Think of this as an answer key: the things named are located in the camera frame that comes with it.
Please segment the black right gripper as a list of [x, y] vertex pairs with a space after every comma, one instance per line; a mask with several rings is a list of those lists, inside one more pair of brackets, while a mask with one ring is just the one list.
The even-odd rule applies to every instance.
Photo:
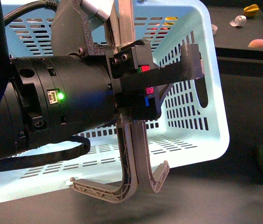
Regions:
[[181, 58], [158, 66], [153, 62], [150, 43], [137, 40], [111, 58], [110, 73], [118, 108], [127, 109], [135, 120], [155, 120], [174, 83], [204, 77], [198, 44], [179, 47]]

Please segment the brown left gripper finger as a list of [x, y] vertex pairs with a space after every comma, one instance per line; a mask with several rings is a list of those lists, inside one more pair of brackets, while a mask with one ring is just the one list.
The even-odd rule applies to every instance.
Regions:
[[127, 200], [138, 187], [144, 192], [158, 193], [170, 168], [168, 161], [164, 161], [152, 172], [145, 121], [132, 121], [127, 115], [121, 114], [116, 128], [122, 166], [120, 186], [79, 179], [73, 181], [71, 188], [110, 203]]

